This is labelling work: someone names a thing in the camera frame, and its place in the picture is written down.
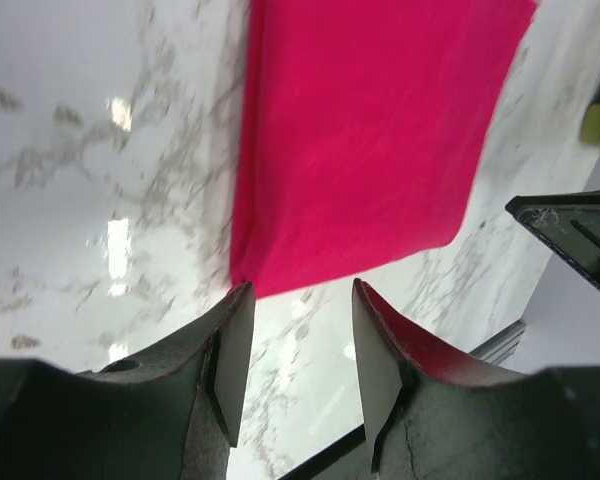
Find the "black metal part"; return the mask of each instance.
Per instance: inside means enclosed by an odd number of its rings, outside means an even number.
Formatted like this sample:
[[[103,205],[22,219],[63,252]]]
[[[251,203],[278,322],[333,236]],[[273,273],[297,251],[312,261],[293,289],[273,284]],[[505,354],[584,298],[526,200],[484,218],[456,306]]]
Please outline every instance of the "black metal part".
[[[99,373],[0,360],[0,479],[224,478],[253,332],[250,284]]]
[[[600,291],[600,190],[516,197],[506,209]]]
[[[525,377],[487,364],[404,318],[360,280],[353,317],[365,425],[285,480],[600,478],[600,368]],[[500,358],[492,343],[472,353]]]

